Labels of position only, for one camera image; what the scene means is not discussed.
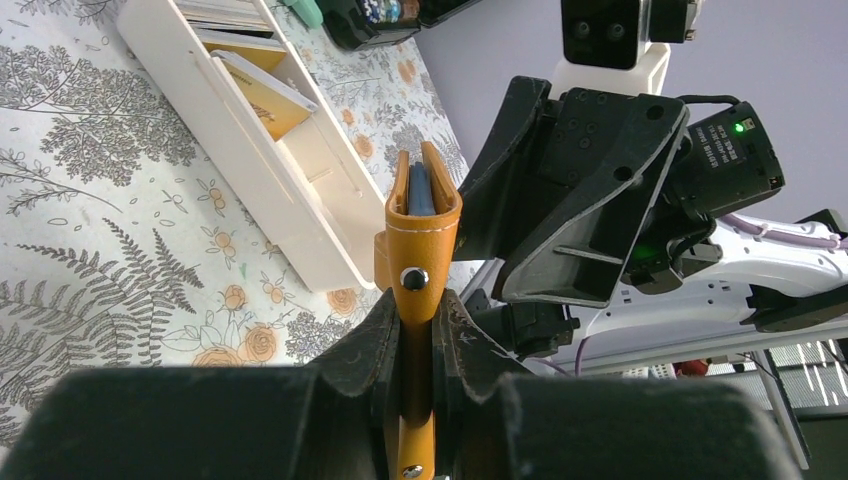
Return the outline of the orange leather card holder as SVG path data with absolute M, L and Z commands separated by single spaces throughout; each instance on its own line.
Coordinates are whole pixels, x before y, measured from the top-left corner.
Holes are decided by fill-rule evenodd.
M 418 162 L 400 151 L 385 201 L 385 228 L 374 238 L 375 281 L 391 291 L 400 326 L 395 479 L 436 474 L 432 321 L 449 276 L 463 206 L 437 148 L 424 141 L 420 149 Z

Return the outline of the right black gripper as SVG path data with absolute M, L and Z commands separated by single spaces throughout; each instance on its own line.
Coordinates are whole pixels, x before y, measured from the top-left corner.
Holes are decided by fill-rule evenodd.
M 463 180 L 455 261 L 503 259 L 504 303 L 608 305 L 689 118 L 684 102 L 574 89 L 529 152 L 551 83 L 516 76 Z

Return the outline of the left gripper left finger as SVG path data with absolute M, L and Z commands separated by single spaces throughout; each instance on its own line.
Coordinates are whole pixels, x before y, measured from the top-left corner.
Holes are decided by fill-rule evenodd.
M 386 479 L 398 344 L 383 294 L 297 367 L 97 368 L 65 376 L 7 455 L 5 479 Z

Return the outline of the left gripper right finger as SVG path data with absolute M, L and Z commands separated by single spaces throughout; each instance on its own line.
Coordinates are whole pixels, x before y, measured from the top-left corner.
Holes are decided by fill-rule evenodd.
M 453 479 L 797 479 L 773 419 L 707 380 L 537 376 L 446 290 L 433 321 L 436 471 Z

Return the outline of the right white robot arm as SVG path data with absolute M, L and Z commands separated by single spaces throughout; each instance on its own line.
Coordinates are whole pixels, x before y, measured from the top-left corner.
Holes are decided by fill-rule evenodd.
M 706 318 L 782 333 L 847 311 L 847 228 L 741 215 L 784 177 L 732 96 L 620 94 L 517 76 L 460 187 L 454 257 L 496 260 L 475 323 L 520 358 L 585 334 Z

